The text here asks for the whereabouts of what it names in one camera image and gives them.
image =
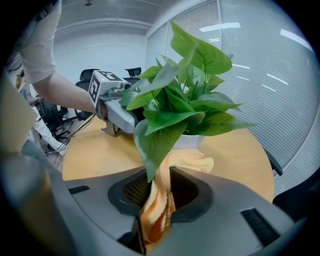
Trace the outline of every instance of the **desk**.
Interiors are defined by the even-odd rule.
[[[94,117],[92,123],[69,142],[64,156],[65,181],[98,177],[143,166],[132,134],[107,135],[106,123]],[[257,139],[238,129],[206,137],[199,149],[214,159],[211,174],[242,183],[272,202],[274,178],[268,157]]]

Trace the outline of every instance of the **metal bracket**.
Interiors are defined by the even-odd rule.
[[[104,131],[105,133],[114,136],[116,133],[118,133],[120,131],[120,128],[116,125],[114,125],[111,121],[107,120],[106,122],[106,127],[105,128],[101,128],[102,131]]]

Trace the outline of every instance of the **white sleeve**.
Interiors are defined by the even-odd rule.
[[[35,25],[30,38],[19,50],[27,83],[37,83],[56,72],[53,45],[60,14],[61,0]]]

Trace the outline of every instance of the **ceiling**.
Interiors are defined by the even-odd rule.
[[[153,24],[166,8],[179,0],[62,0],[58,27],[71,23],[100,19],[120,18]]]

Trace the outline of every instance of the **human hand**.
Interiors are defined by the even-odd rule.
[[[102,100],[98,100],[96,116],[103,121],[108,120],[108,110],[106,104]]]

